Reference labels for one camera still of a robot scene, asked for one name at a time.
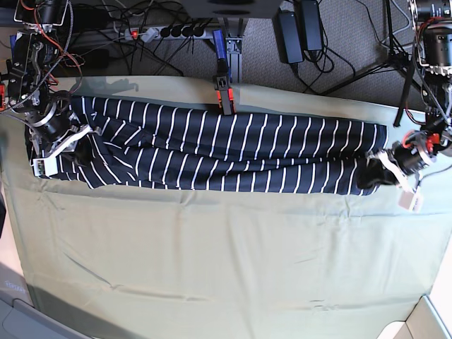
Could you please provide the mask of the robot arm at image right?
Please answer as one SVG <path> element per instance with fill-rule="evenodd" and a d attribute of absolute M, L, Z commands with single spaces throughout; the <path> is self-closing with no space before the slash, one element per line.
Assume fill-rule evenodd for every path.
<path fill-rule="evenodd" d="M 409 1 L 408 8 L 414 39 L 393 126 L 400 126 L 406 115 L 418 128 L 390 148 L 367 153 L 369 162 L 357 178 L 360 189 L 390 185 L 412 191 L 409 176 L 420 177 L 437 155 L 451 156 L 451 2 Z M 414 76 L 422 82 L 422 121 L 408 109 Z"/>

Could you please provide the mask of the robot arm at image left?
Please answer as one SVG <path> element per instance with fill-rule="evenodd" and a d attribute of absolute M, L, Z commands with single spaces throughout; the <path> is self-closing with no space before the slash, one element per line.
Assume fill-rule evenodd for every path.
<path fill-rule="evenodd" d="M 95 130 L 72 110 L 72 91 L 53 89 L 58 83 L 53 71 L 61 62 L 71 60 L 76 69 L 81 67 L 68 51 L 74 24 L 71 2 L 19 1 L 13 19 L 22 28 L 6 62 L 3 114 L 25 125 L 37 166 L 59 156 L 88 165 L 93 158 L 89 135 Z"/>

